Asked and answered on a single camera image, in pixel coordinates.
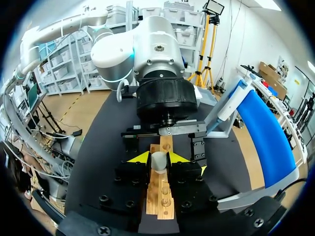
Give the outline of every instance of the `yellow triangle marker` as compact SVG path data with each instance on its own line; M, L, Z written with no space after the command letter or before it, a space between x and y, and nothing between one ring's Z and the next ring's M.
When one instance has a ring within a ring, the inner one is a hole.
M131 159L131 160L127 161L127 162L137 162L137 161L139 161L141 163L145 163L146 164L147 161L148 161L148 156L149 156L149 151L146 151L146 152L140 154L139 156L136 156L134 159Z
M203 172L205 171L206 168L207 168L207 166L202 166L201 167L201 175L203 175Z
M181 162L190 162L189 160L181 157L180 155L177 155L176 153L173 153L171 151L169 151L169 157L171 159L171 163L177 163L179 161Z

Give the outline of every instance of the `yellow tripod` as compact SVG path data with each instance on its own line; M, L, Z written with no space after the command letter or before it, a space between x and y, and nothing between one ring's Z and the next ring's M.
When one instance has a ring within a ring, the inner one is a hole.
M212 91L212 94L214 94L214 88L213 88L213 77L212 77L212 71L211 71L211 58L213 56L213 51L214 51L214 48L215 48L215 40L216 40L216 33L217 33L217 27L218 25L217 24L214 24L213 26L213 34L212 34L212 43L211 43L211 49L210 49L210 55L208 56L208 64L207 66L205 66L205 68L202 70L201 74L203 74L203 72L206 71L206 74L205 74L205 77L204 77L204 80L203 80L203 86L206 87L206 84L208 84L207 82L207 77L208 77L208 74L210 75L210 82L211 82L211 91Z
M201 67L202 67L202 60L203 60L203 55L205 53L205 48L206 48L206 42L207 42L207 36L208 36L208 28L209 28L209 20L210 20L210 15L207 14L207 18L206 18L206 27L205 27L205 32L204 32L204 40L202 43L202 49L201 49L201 54L199 55L199 64L198 64L198 69L197 71L195 71L195 73L193 73L187 80L191 81L195 76L196 76L196 81L195 81L195 85L200 86L202 88L205 87L203 80L202 80L202 74L201 74Z

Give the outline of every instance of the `black work surface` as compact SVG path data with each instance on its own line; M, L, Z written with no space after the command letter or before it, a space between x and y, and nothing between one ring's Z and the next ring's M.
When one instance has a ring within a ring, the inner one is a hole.
M200 104L198 113L191 118L203 120L211 106ZM79 211L80 205L99 207L99 196L106 193L115 177L114 169L121 160L127 160L121 133L140 124L136 114L136 99L121 103L112 92L95 117L78 154L65 203L65 213ZM159 137L141 138L140 151L158 144ZM187 135L173 136L174 152L190 159L190 139ZM251 190L250 177L239 143L233 131L227 139L205 139L207 165L203 177L218 198ZM139 227L141 233L175 233L175 220L157 220L146 215Z

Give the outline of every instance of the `hole in wooden board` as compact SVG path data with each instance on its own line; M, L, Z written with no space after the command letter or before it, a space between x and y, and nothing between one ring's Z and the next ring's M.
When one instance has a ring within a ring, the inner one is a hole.
M169 207L171 205L171 200L170 199L167 199L167 198L163 198L161 200L161 203L162 203L162 206L163 207Z
M171 145L170 144L164 144L162 147L164 150L168 151L171 148Z
M169 190L170 190L169 187L167 187L167 186L163 187L162 188L162 194L164 194L164 195L168 194Z

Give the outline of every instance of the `led panel light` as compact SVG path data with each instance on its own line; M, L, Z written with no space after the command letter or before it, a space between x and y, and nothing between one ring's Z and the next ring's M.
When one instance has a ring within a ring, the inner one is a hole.
M261 7L281 11L280 7L273 0L255 0Z

